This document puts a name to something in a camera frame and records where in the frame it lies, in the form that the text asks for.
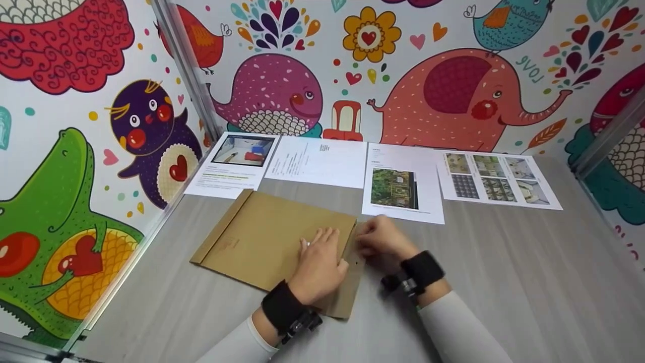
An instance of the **table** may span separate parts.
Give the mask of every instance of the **table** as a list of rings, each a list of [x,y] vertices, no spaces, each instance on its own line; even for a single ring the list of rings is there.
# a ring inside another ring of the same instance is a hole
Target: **table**
[[[645,361],[645,288],[627,251],[568,169],[536,160],[564,211],[444,200],[446,225],[396,223],[514,362]],[[361,212],[359,189],[265,179],[259,190]],[[263,292],[188,262],[231,203],[183,196],[77,356],[193,362],[248,317]],[[368,266],[351,319],[325,318],[272,362],[440,362],[415,312],[379,297],[380,277]]]

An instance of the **wrist strap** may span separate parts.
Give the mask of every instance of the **wrist strap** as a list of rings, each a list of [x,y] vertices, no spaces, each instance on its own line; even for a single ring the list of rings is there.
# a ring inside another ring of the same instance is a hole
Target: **wrist strap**
[[[262,310],[267,319],[278,330],[278,335],[286,335],[291,325],[307,311],[298,301],[291,289],[282,280],[262,299]]]
[[[417,284],[415,293],[418,295],[423,294],[426,287],[446,276],[439,263],[428,251],[401,262],[401,268]]]

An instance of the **white paper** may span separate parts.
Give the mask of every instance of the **white paper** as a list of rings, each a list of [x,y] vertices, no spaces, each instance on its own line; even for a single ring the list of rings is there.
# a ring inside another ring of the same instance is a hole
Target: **white paper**
[[[225,132],[184,193],[235,199],[243,189],[257,190],[279,138]]]
[[[435,151],[370,143],[362,213],[444,224]]]
[[[532,156],[437,151],[444,199],[562,210]]]
[[[367,143],[283,136],[265,178],[363,188]]]

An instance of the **yellow flower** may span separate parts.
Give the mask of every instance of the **yellow flower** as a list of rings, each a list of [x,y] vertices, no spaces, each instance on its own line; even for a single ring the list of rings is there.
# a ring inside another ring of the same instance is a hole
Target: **yellow flower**
[[[383,53],[394,53],[394,42],[401,38],[401,29],[394,26],[396,20],[393,12],[384,12],[376,17],[374,9],[366,6],[361,10],[360,17],[349,16],[345,19],[347,36],[342,40],[342,46],[352,50],[352,56],[357,61],[367,57],[372,63],[378,63],[383,60]]]

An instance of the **green crocodile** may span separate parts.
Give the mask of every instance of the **green crocodile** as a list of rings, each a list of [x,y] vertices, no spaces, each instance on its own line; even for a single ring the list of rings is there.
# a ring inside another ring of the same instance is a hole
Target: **green crocodile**
[[[61,296],[73,293],[84,298],[84,305],[93,304],[107,283],[98,291],[81,282],[84,278],[98,280],[98,274],[114,277],[103,269],[108,263],[110,269],[114,267],[116,248],[111,260],[101,259],[108,236],[111,245],[121,244],[123,262],[143,238],[137,229],[90,209],[93,181],[92,147],[79,130],[69,128],[59,133],[52,150],[20,191],[9,200],[0,200],[0,308],[31,329],[23,337],[27,340],[63,347],[90,307],[69,313],[66,307],[81,299],[57,299],[57,292]],[[79,246],[88,245],[88,239],[90,245],[82,255]],[[127,254],[123,254],[124,244],[131,247]],[[65,252],[74,251],[74,245],[77,254]],[[68,288],[76,283],[73,291]],[[89,289],[94,289],[91,297]]]

